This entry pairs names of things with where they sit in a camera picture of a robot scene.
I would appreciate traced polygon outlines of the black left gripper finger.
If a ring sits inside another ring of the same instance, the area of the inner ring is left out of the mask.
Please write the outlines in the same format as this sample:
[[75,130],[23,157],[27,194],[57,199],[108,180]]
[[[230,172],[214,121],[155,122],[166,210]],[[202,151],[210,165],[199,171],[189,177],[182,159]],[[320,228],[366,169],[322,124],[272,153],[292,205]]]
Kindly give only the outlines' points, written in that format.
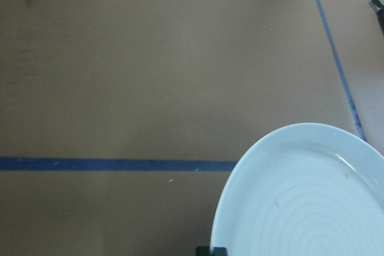
[[199,246],[196,248],[196,256],[227,256],[227,249],[222,247]]

